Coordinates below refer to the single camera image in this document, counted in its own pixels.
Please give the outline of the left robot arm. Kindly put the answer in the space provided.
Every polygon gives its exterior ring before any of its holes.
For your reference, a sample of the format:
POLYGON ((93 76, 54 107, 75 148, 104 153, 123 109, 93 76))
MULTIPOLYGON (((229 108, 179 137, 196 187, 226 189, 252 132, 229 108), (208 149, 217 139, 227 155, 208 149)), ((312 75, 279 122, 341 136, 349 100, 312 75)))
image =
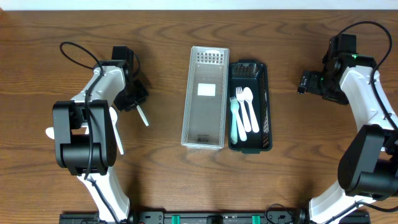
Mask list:
POLYGON ((61 214, 60 223, 139 221, 114 169, 124 152, 117 112, 139 110, 148 96, 133 68, 138 60, 128 47, 113 47, 111 59, 90 67, 93 76, 79 94, 53 106, 53 126, 46 133, 55 141, 57 164, 83 182, 98 207, 96 213, 61 214))

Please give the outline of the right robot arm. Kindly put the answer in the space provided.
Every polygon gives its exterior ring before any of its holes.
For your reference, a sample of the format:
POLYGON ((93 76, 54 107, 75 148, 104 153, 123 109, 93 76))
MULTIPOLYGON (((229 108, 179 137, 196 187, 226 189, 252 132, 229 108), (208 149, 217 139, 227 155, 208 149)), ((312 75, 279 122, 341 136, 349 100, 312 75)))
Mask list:
POLYGON ((397 115, 376 61, 356 52, 356 36, 330 39, 320 72, 305 71, 298 93, 350 105, 357 134, 338 164, 337 181, 310 200, 297 223, 340 223, 357 208, 397 196, 397 115))

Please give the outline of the clear white plastic basket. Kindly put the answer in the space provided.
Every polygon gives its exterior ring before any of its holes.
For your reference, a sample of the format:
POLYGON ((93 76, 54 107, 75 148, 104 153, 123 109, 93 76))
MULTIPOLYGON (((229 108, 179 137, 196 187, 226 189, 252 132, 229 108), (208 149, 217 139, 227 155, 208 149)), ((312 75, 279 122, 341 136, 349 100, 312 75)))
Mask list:
POLYGON ((224 147, 229 49, 193 46, 190 52, 181 145, 224 147))

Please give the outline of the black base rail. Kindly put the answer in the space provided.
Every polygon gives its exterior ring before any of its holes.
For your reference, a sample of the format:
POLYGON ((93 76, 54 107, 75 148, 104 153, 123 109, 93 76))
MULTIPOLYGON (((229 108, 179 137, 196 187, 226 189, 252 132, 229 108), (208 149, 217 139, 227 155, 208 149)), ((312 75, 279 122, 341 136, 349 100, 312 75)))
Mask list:
MULTIPOLYGON (((127 220, 119 223, 137 224, 266 224, 266 223, 311 223, 306 220, 304 213, 292 215, 293 212, 271 210, 266 213, 164 213, 164 212, 133 212, 127 220)), ((100 220, 97 213, 69 213, 61 214, 59 223, 88 224, 115 223, 100 220)), ((342 224, 370 224, 368 212, 353 212, 338 223, 342 224)))

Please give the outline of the white plastic spoon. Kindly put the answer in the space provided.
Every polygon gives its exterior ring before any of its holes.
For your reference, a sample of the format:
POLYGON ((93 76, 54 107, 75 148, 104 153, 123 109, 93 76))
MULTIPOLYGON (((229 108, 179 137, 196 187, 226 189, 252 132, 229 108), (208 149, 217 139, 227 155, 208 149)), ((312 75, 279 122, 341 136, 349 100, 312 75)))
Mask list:
POLYGON ((254 99, 253 93, 249 87, 245 87, 243 89, 244 99, 247 101, 249 106, 249 115, 250 115, 250 122, 251 122, 251 129, 254 133, 259 132, 259 125, 257 122, 257 117, 254 112, 254 107, 252 105, 252 101, 254 99))
POLYGON ((53 127, 49 127, 45 130, 46 135, 50 138, 50 139, 55 139, 55 134, 54 134, 54 129, 53 127))
POLYGON ((146 118, 146 116, 145 116, 145 114, 144 114, 142 108, 141 108, 139 105, 137 105, 136 108, 137 108, 137 110, 138 110, 138 113, 139 113, 139 115, 140 115, 142 121, 144 122, 144 124, 145 124, 146 126, 148 126, 148 125, 149 125, 149 122, 148 122, 148 120, 147 120, 147 118, 146 118))
POLYGON ((118 113, 116 112, 116 110, 113 107, 110 107, 109 108, 109 114, 110 114, 110 117, 111 117, 111 122, 112 122, 112 125, 113 125, 113 130, 114 130, 114 135, 115 135, 115 138, 116 138, 116 144, 117 144, 118 150, 119 150, 121 155, 124 155, 123 145, 122 145, 122 142, 121 142, 121 138, 120 138, 117 126, 116 126, 117 122, 118 122, 118 113))

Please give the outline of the black plastic basket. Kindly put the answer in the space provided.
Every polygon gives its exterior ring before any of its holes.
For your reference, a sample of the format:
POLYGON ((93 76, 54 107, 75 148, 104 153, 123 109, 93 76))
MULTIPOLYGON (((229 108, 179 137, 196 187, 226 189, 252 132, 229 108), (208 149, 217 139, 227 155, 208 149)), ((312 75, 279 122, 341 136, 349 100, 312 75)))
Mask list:
POLYGON ((228 96, 236 95, 236 89, 250 88, 253 94, 252 105, 259 125, 259 132, 247 133, 248 139, 232 143, 228 133, 228 146, 233 151, 244 154, 259 154, 272 149, 271 112, 266 64, 258 60, 239 60, 229 64, 228 96))

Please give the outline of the white plastic fork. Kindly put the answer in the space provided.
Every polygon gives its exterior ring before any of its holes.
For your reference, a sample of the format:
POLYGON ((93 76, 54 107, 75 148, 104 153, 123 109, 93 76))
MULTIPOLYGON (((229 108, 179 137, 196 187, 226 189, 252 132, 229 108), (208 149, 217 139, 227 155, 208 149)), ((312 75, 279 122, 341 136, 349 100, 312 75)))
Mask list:
POLYGON ((235 97, 230 98, 230 108, 231 108, 231 143, 236 144, 238 142, 238 128, 237 128, 237 113, 238 113, 238 103, 235 97))
POLYGON ((243 125, 244 125, 244 130, 245 132, 249 133, 251 131, 251 124, 248 118, 248 114, 246 111, 246 107, 245 107, 245 97, 243 94, 243 89, 239 86, 236 88, 236 98, 240 104, 241 107, 241 113, 242 113, 242 118, 243 118, 243 125))
POLYGON ((242 142, 246 141, 247 135, 246 135, 243 123, 242 123, 240 115, 239 115, 239 110, 237 113, 237 128, 238 128, 238 139, 240 139, 240 141, 242 141, 242 142))

